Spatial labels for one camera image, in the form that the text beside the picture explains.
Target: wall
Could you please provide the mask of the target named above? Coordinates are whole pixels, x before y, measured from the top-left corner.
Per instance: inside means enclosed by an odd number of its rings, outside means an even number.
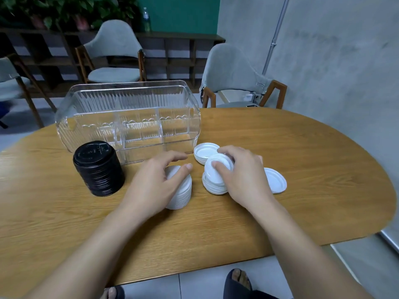
[[[284,109],[352,138],[383,166],[397,192],[398,29],[399,0],[290,0],[267,70],[288,85]]]
[[[217,34],[262,73],[284,0],[220,0]]]
[[[216,34],[220,0],[137,0],[152,31]]]

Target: person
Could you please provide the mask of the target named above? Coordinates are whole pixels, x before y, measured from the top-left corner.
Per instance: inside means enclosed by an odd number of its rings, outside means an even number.
[[[294,298],[372,298],[348,273],[341,271],[277,202],[268,185],[262,157],[234,146],[221,147],[218,152],[233,158],[234,169],[230,171],[215,161],[212,166],[222,176],[232,199],[246,208],[267,233]],[[181,166],[169,180],[164,169],[171,161],[186,158],[184,153],[168,151],[143,162],[121,204],[24,298],[116,298],[116,288],[104,291],[104,287],[123,247],[141,224],[162,211],[172,199],[193,166]],[[223,296],[273,298],[252,291],[248,277],[239,269],[227,276]]]

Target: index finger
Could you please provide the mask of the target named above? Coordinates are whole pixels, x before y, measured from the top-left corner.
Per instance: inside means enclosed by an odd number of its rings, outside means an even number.
[[[177,151],[167,151],[158,154],[154,157],[163,167],[169,165],[171,161],[179,161],[187,158],[187,154],[184,152],[177,152]]]
[[[234,157],[235,160],[237,160],[240,157],[240,155],[242,154],[242,152],[245,151],[245,149],[241,148],[241,147],[236,147],[236,146],[230,145],[230,146],[220,147],[219,149],[217,149],[217,151],[219,153],[229,154],[232,157]]]

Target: oval table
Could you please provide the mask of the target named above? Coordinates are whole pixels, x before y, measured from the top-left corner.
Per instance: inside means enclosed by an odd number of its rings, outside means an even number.
[[[237,145],[286,178],[277,200],[319,245],[364,237],[392,219],[396,195],[382,167],[337,130],[270,108],[201,109],[198,143]],[[193,155],[192,198],[147,221],[124,249],[122,284],[273,254],[264,231],[228,194],[202,185]],[[122,199],[139,164],[112,196],[90,194],[54,125],[0,154],[0,296],[19,297],[50,274]]]

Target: chair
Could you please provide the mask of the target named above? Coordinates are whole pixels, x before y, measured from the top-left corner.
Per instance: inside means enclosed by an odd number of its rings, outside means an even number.
[[[204,108],[207,107],[209,99],[211,99],[211,107],[215,108],[215,92],[227,89],[264,94],[259,103],[259,106],[263,107],[275,88],[280,90],[276,108],[281,109],[287,92],[287,85],[276,80],[269,80],[264,75],[257,73],[241,50],[228,43],[223,43],[213,46],[209,52],[199,91]],[[242,101],[226,103],[217,107],[246,107],[249,105],[256,104]]]
[[[27,78],[20,76],[14,65],[20,66]],[[33,75],[30,73],[28,68],[24,65],[17,54],[11,54],[4,58],[0,58],[0,102],[5,102],[24,96],[30,110],[32,110],[37,125],[42,128],[44,127],[42,119],[40,118],[40,115],[37,112],[35,104],[33,103],[30,93],[27,89],[27,86],[29,86],[31,82],[42,94],[48,105],[50,105],[51,109],[56,112],[57,108],[54,106],[53,102],[47,97],[39,83],[35,80]],[[7,125],[4,123],[0,125],[3,128],[7,128]]]
[[[144,69],[144,52],[132,28],[121,20],[104,22],[90,42],[76,48],[76,54],[86,84],[125,83],[147,80]],[[95,69],[92,59],[99,56],[131,56],[138,59],[137,68],[102,67]],[[84,58],[91,72],[87,75]]]

